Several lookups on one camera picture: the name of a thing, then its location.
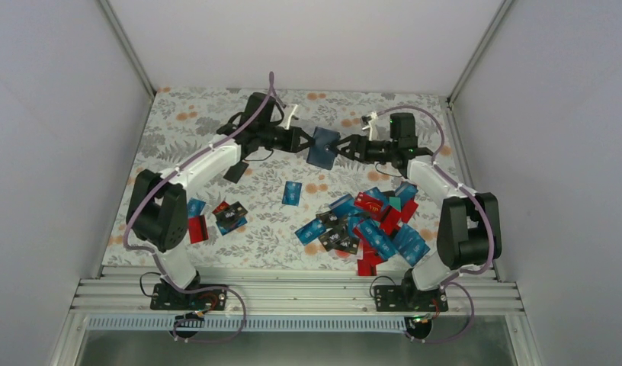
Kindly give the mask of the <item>navy blue card holder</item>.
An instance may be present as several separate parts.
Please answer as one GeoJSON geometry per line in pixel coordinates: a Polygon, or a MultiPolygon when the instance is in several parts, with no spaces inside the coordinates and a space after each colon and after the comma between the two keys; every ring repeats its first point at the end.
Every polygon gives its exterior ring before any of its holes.
{"type": "Polygon", "coordinates": [[[332,170],[337,153],[331,145],[340,140],[340,133],[323,127],[316,127],[313,133],[314,143],[309,148],[306,163],[315,167],[332,170]]]}

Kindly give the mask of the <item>lone blue credit card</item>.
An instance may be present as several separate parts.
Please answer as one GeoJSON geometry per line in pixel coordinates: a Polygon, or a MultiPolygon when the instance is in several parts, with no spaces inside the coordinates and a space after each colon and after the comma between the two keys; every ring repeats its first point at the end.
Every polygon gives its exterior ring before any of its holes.
{"type": "Polygon", "coordinates": [[[302,184],[296,181],[287,181],[284,186],[282,204],[298,206],[300,202],[302,184]]]}

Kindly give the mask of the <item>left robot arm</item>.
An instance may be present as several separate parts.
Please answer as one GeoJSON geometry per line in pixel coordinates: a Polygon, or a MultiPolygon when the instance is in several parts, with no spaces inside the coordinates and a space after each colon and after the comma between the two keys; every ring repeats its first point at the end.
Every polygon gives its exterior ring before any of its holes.
{"type": "Polygon", "coordinates": [[[171,286],[169,297],[178,307],[191,308],[200,298],[198,273],[182,243],[188,231],[188,201],[208,181],[259,148],[287,153],[310,148],[314,139],[291,124],[299,109],[298,104],[281,106],[273,95],[255,92],[245,110],[220,126],[201,151],[172,168],[145,169],[137,175],[123,245],[154,258],[162,279],[171,286]]]}

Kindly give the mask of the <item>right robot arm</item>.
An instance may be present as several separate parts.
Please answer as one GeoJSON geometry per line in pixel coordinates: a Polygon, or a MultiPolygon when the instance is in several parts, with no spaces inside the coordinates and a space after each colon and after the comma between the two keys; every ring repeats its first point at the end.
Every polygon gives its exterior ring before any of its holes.
{"type": "Polygon", "coordinates": [[[446,287],[462,274],[480,275],[502,251],[499,203],[494,194],[479,193],[458,182],[438,164],[445,133],[437,118],[423,108],[401,106],[363,116],[368,135],[353,134],[327,145],[327,149],[364,164],[389,163],[403,178],[421,188],[440,204],[437,252],[411,271],[412,283],[400,291],[402,304],[420,310],[430,291],[446,287]],[[415,112],[436,126],[440,143],[436,150],[420,147],[415,112]]]}

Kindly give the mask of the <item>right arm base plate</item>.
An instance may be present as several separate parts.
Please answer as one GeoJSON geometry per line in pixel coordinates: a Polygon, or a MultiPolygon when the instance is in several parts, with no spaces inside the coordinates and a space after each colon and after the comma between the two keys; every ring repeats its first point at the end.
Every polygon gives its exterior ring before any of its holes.
{"type": "Polygon", "coordinates": [[[449,310],[445,292],[419,291],[401,285],[377,285],[373,289],[378,312],[445,312],[449,310]]]}

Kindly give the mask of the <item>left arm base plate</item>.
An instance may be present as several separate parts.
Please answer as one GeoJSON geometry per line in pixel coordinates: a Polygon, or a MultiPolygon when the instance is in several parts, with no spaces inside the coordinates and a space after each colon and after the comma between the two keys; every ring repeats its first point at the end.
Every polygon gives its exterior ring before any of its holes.
{"type": "Polygon", "coordinates": [[[203,311],[225,310],[227,290],[215,289],[196,294],[183,294],[168,284],[156,284],[149,308],[151,310],[203,311]]]}

